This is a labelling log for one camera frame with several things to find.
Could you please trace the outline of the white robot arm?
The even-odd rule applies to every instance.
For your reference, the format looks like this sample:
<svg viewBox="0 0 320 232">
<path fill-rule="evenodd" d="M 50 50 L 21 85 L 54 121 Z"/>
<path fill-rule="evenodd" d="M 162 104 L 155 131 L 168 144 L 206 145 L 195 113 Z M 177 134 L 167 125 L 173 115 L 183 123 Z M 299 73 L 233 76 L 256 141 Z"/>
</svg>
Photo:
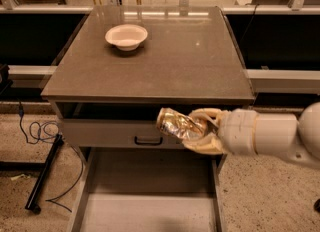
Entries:
<svg viewBox="0 0 320 232">
<path fill-rule="evenodd" d="M 309 116 L 312 107 L 302 118 Z M 320 168 L 319 143 L 313 144 L 302 135 L 302 120 L 294 114 L 258 113 L 254 110 L 233 111 L 204 108 L 189 114 L 217 127 L 197 140 L 183 140 L 183 145 L 196 153 L 266 155 L 302 167 Z"/>
</svg>

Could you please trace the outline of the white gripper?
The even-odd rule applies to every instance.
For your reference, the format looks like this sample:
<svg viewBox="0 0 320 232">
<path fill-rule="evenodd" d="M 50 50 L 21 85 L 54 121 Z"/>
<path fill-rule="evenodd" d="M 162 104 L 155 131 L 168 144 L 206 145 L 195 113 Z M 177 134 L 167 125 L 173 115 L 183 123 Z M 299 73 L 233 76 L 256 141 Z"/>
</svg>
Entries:
<svg viewBox="0 0 320 232">
<path fill-rule="evenodd" d="M 232 154 L 254 155 L 254 130 L 258 113 L 253 110 L 236 109 L 221 121 L 223 112 L 217 108 L 193 110 L 189 116 L 203 119 L 219 126 L 218 138 L 214 133 L 196 141 L 183 140 L 185 148 L 204 155 L 224 153 L 223 146 Z"/>
</svg>

